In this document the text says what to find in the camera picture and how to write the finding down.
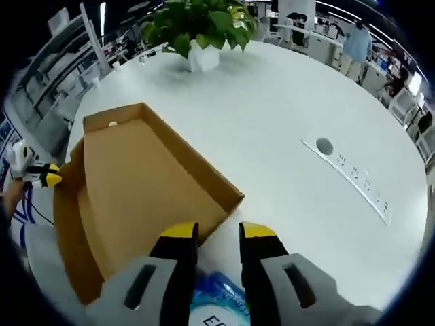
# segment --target potted plant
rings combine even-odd
[[[244,50],[255,30],[255,20],[237,0],[178,0],[157,11],[141,35],[153,46],[167,42],[165,52],[188,59],[191,71],[206,71],[218,65],[226,41]]]

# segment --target power outlet strip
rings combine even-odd
[[[330,155],[323,154],[316,145],[316,142],[304,141],[302,144],[307,146],[311,151],[316,153],[323,161],[327,162],[344,177],[371,205],[371,207],[380,216],[385,225],[392,222],[393,211],[388,200],[386,200],[381,190],[372,182],[370,175],[363,168],[352,164],[347,157],[339,151],[333,151]]]

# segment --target blue package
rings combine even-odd
[[[190,304],[189,326],[249,326],[245,294],[219,272],[199,274]]]

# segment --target office desk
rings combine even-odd
[[[343,297],[386,307],[415,264],[428,207],[423,161],[405,130],[356,83],[284,48],[254,41],[244,53],[224,48],[206,73],[185,64],[159,53],[112,71],[83,97],[67,157],[84,116],[146,102],[246,195],[199,249],[202,269],[240,286],[238,224],[261,223],[335,278]],[[301,142],[317,137],[370,173],[389,198],[390,226]]]
[[[304,33],[308,39],[307,55],[326,65],[334,65],[334,57],[337,48],[343,48],[343,44],[336,39],[331,39],[315,31],[308,31],[292,25],[275,25],[279,29],[286,30],[284,39],[289,42],[292,37],[292,31]]]

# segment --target box flap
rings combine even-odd
[[[88,246],[80,219],[76,192],[85,186],[83,140],[71,152],[71,162],[59,173],[63,180],[54,190],[54,226],[65,269],[81,303],[89,304],[101,291],[103,277]]]

